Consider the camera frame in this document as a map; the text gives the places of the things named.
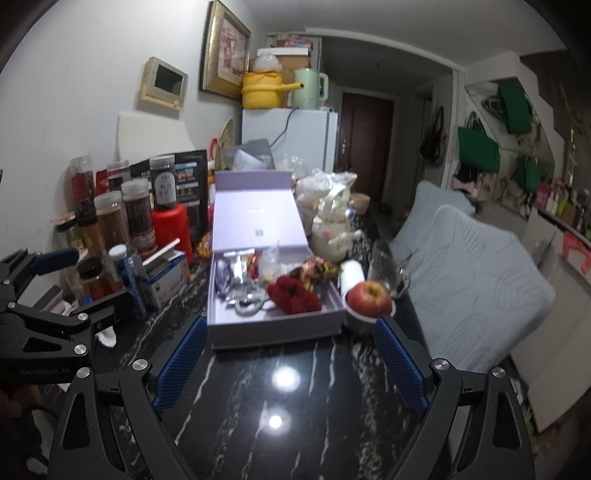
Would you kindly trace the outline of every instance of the ceiling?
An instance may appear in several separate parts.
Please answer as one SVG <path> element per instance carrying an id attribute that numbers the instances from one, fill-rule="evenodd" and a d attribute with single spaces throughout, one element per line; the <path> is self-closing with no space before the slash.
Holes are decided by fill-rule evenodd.
<path id="1" fill-rule="evenodd" d="M 406 51 L 348 38 L 323 38 L 322 56 L 324 71 L 338 85 L 382 93 L 415 90 L 451 72 Z"/>
<path id="2" fill-rule="evenodd" d="M 506 51 L 522 56 L 564 49 L 524 0 L 244 1 L 267 32 L 370 35 L 459 66 Z"/>

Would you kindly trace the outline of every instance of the white refrigerator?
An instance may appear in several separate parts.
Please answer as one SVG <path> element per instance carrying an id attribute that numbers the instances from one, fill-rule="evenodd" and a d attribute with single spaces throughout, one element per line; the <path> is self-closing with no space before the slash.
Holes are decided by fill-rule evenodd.
<path id="1" fill-rule="evenodd" d="M 266 138 L 269 144 L 285 129 L 291 108 L 242 111 L 242 143 Z M 339 114 L 324 110 L 295 110 L 285 134 L 271 147 L 274 160 L 296 155 L 311 173 L 335 167 Z"/>

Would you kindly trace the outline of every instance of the doorway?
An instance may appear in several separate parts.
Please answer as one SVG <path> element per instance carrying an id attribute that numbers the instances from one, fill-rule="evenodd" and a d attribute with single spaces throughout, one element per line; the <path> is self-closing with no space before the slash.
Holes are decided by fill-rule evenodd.
<path id="1" fill-rule="evenodd" d="M 344 93 L 341 107 L 339 170 L 357 174 L 353 191 L 381 202 L 392 138 L 394 103 Z"/>

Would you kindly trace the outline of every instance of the glass cup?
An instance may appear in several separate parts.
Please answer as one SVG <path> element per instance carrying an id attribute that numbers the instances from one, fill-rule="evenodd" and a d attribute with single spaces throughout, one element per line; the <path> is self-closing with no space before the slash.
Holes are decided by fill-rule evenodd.
<path id="1" fill-rule="evenodd" d="M 388 245 L 386 240 L 376 240 L 372 248 L 368 280 L 379 281 L 392 296 L 396 296 L 405 278 L 410 257 L 411 251 L 404 245 L 396 242 Z"/>

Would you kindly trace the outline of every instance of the red flower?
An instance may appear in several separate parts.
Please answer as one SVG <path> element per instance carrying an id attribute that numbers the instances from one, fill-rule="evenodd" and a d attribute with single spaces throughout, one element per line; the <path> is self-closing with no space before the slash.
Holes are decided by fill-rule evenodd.
<path id="1" fill-rule="evenodd" d="M 288 315 L 322 310 L 318 297 L 306 290 L 300 280 L 289 275 L 282 275 L 275 283 L 267 285 L 267 293 L 269 298 Z"/>

